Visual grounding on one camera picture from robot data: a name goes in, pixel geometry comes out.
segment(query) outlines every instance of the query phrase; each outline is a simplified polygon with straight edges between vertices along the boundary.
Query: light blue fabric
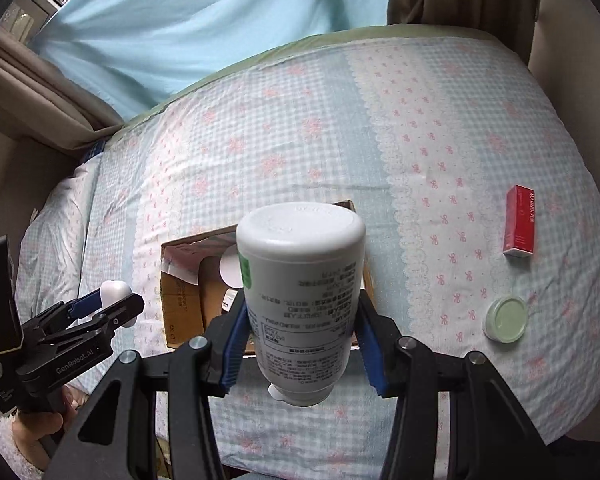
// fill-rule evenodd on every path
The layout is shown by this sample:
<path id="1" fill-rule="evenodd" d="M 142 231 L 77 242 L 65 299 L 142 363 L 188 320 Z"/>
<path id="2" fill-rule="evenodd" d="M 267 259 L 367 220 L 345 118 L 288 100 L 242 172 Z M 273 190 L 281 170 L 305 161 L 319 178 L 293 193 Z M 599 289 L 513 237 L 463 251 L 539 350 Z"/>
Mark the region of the light blue fabric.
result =
<path id="1" fill-rule="evenodd" d="M 126 120 L 264 50 L 386 23 L 388 0 L 69 0 L 29 46 Z"/>

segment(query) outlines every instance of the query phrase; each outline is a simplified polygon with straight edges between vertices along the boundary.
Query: white bottle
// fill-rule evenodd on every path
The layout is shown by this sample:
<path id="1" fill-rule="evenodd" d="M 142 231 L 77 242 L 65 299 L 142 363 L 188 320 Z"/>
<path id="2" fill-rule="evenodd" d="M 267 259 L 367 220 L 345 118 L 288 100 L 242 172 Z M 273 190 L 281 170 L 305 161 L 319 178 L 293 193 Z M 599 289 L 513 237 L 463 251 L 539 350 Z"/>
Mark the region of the white bottle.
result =
<path id="1" fill-rule="evenodd" d="M 288 202 L 245 216 L 236 239 L 256 358 L 276 400 L 324 400 L 349 360 L 365 256 L 349 209 Z"/>

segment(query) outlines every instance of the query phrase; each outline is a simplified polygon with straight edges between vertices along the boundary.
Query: bed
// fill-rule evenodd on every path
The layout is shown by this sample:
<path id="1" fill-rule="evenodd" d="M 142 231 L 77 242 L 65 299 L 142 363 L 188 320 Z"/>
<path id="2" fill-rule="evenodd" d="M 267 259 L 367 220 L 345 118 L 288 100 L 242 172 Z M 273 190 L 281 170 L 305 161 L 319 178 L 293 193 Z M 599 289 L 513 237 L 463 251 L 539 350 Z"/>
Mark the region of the bed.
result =
<path id="1" fill-rule="evenodd" d="M 536 252 L 502 255 L 504 199 L 536 191 Z M 23 318 L 122 279 L 146 306 L 126 348 L 166 350 L 160 244 L 289 200 L 353 200 L 367 225 L 376 307 L 435 351 L 478 349 L 546 442 L 600 398 L 600 197 L 526 66 L 476 30 L 369 27 L 306 38 L 222 70 L 131 120 L 52 194 L 22 242 Z M 62 275 L 59 286 L 46 286 Z M 491 301 L 527 301 L 512 346 L 482 334 Z M 213 402 L 222 461 L 280 478 L 376 478 L 395 403 L 354 352 L 323 403 L 275 402 L 254 360 Z M 441 394 L 436 477 L 448 454 Z M 167 436 L 165 399 L 157 433 Z"/>

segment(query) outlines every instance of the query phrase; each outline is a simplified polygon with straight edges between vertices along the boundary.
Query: fluffy white sleeve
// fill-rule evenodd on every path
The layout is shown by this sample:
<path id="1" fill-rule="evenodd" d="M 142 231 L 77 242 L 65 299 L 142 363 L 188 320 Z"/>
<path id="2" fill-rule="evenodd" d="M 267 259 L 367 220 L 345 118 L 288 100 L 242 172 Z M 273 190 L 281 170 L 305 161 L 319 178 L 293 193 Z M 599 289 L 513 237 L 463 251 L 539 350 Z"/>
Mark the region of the fluffy white sleeve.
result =
<path id="1" fill-rule="evenodd" d="M 4 457 L 13 469 L 13 472 L 22 480 L 40 480 L 42 471 L 27 462 L 27 459 L 18 451 L 13 435 L 11 433 L 11 423 L 13 416 L 3 416 L 0 418 L 0 454 Z"/>

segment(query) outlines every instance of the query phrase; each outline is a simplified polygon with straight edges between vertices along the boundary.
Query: small white bottle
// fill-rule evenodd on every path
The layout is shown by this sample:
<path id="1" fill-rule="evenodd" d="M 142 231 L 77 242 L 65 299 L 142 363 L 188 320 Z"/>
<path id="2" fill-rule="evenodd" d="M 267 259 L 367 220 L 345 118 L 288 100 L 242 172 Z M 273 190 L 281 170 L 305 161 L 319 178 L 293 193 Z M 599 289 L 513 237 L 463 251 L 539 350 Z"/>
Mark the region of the small white bottle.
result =
<path id="1" fill-rule="evenodd" d="M 276 400 L 312 406 L 344 373 L 365 232 L 353 211 L 314 202 L 265 206 L 238 224 L 256 358 Z"/>

